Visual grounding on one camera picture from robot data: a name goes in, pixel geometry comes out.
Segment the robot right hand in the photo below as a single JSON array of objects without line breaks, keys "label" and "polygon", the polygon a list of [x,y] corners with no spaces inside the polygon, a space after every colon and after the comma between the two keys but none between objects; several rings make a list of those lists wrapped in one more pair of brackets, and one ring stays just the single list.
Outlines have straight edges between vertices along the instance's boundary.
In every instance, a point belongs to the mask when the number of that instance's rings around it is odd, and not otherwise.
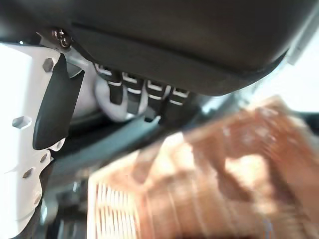
[{"label": "robot right hand", "polygon": [[89,175],[294,63],[316,0],[3,0],[0,236],[84,238]]}]

